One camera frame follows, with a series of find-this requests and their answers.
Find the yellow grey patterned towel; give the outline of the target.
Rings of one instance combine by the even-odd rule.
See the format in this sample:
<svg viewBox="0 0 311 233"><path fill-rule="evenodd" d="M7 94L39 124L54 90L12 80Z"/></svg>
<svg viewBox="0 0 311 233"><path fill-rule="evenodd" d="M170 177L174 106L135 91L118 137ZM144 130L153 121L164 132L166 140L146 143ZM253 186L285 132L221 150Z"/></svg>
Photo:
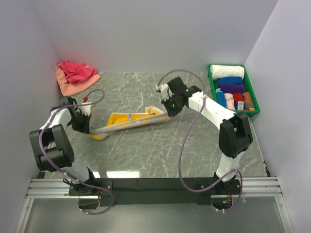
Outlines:
<svg viewBox="0 0 311 233"><path fill-rule="evenodd" d="M112 113L107 124L98 129L90 130L89 136L96 140L105 140L113 133L146 125L163 123L170 120L167 112L155 107L155 114L143 113Z"/></svg>

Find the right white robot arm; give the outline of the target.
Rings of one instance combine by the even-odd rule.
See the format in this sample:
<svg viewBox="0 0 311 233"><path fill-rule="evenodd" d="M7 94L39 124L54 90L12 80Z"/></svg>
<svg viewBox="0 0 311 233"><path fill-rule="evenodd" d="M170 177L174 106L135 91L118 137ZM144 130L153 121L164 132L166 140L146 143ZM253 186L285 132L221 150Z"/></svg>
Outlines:
<svg viewBox="0 0 311 233"><path fill-rule="evenodd" d="M231 188L242 156L253 142L248 117L245 113L235 113L207 97L197 86L186 86L180 77L167 84L159 84L157 92L170 117L176 116L183 107L197 111L219 130L218 145L222 152L219 166L214 174L215 181L203 189L193 189L186 185L182 172L178 172L182 185L190 192L201 193L212 188L220 194Z"/></svg>

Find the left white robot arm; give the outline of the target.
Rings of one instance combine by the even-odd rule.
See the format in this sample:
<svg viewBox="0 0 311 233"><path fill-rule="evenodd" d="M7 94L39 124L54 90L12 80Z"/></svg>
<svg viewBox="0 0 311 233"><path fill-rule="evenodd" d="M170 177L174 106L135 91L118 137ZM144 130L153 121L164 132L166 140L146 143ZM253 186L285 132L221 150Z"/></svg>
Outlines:
<svg viewBox="0 0 311 233"><path fill-rule="evenodd" d="M94 104L64 97L60 104L50 110L47 122L38 130L29 134L35 162L40 171L59 171L71 178L71 185L76 185L85 194L97 191L98 183L92 171L75 161L74 151L66 134L66 127L89 134L91 109Z"/></svg>

